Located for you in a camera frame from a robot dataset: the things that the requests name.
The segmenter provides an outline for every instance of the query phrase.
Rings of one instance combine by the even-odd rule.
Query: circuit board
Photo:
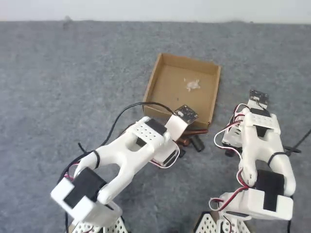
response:
[[[249,99],[268,106],[269,95],[260,91],[251,89]]]
[[[175,110],[176,115],[183,119],[188,125],[193,123],[199,115],[189,108],[187,105],[183,105],[180,108]]]

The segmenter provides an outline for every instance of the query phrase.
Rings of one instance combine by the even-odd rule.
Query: white perforated base plate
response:
[[[220,233],[221,232],[221,220],[218,221],[219,226],[215,223],[214,219],[210,214],[204,214],[195,233]],[[223,223],[223,232],[229,233],[230,226],[227,220]],[[251,233],[243,221],[231,221],[231,233]]]
[[[238,221],[239,233],[251,233],[243,221]]]
[[[70,233],[98,233],[101,227],[90,225],[86,222],[78,222]],[[128,233],[121,217],[109,228],[104,228],[104,233]]]
[[[210,214],[204,214],[195,233],[216,233],[216,223]]]

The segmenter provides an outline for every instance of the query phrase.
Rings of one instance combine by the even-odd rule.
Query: wire bundle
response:
[[[221,149],[223,149],[223,150],[233,150],[233,151],[239,156],[240,160],[242,160],[241,154],[240,154],[235,148],[220,146],[220,145],[217,144],[217,142],[216,142],[216,138],[217,138],[217,136],[218,136],[219,134],[221,134],[222,132],[225,132],[225,131],[229,130],[230,128],[232,128],[233,126],[239,125],[239,124],[241,124],[241,122],[243,122],[243,120],[237,120],[237,121],[235,121],[238,117],[243,117],[243,116],[245,116],[244,114],[237,114],[237,110],[239,109],[240,106],[245,106],[245,107],[249,108],[245,103],[240,103],[240,104],[238,104],[238,105],[234,108],[234,110],[233,110],[233,115],[232,115],[232,118],[231,118],[231,119],[233,120],[233,122],[232,122],[232,123],[229,123],[226,127],[224,127],[222,130],[220,130],[218,133],[215,134],[215,136],[214,136],[214,144],[215,144],[218,148],[221,148]],[[223,210],[225,207],[227,207],[227,206],[232,202],[232,200],[233,200],[240,192],[242,192],[242,191],[244,191],[244,190],[247,190],[247,189],[249,188],[249,186],[245,183],[245,181],[243,180],[243,178],[242,178],[242,176],[241,176],[242,170],[243,170],[243,168],[241,167],[241,168],[239,169],[239,171],[237,172],[237,175],[236,175],[237,181],[239,182],[239,184],[240,184],[242,187],[240,187],[240,188],[238,188],[236,191],[234,191],[234,193],[231,195],[231,197],[230,197],[227,201],[225,201],[225,200],[223,200],[223,199],[221,199],[221,198],[211,198],[211,199],[209,200],[209,202],[208,202],[208,205],[209,205],[209,207],[210,207],[211,210],[213,210],[213,211],[221,211],[221,210]],[[212,206],[211,206],[212,202],[218,203],[218,208],[217,208],[217,209],[212,208]]]

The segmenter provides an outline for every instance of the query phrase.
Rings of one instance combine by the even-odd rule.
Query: bracket with holes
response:
[[[121,217],[109,228],[101,228],[86,222],[78,222],[70,233],[128,233]]]
[[[229,222],[225,219],[219,219],[217,222],[209,212],[203,212],[197,222],[194,233],[251,233],[243,221],[231,219],[231,232]]]
[[[216,233],[216,222],[209,214],[209,212],[203,214],[194,229],[195,233]]]

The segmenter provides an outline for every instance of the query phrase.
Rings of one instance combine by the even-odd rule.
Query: cylindrical component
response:
[[[189,138],[182,138],[182,137],[180,137],[179,139],[177,139],[176,142],[177,142],[178,144],[184,146],[184,147],[187,147],[187,146],[189,146],[189,144],[190,144]]]
[[[182,148],[179,148],[179,149],[180,149],[179,158],[182,158],[182,157],[184,157],[186,151]]]
[[[194,135],[193,137],[190,138],[190,140],[197,152],[201,152],[202,150],[204,150],[205,148],[204,143],[202,142],[202,140],[199,138],[198,135]]]
[[[183,135],[206,134],[208,130],[185,130]]]

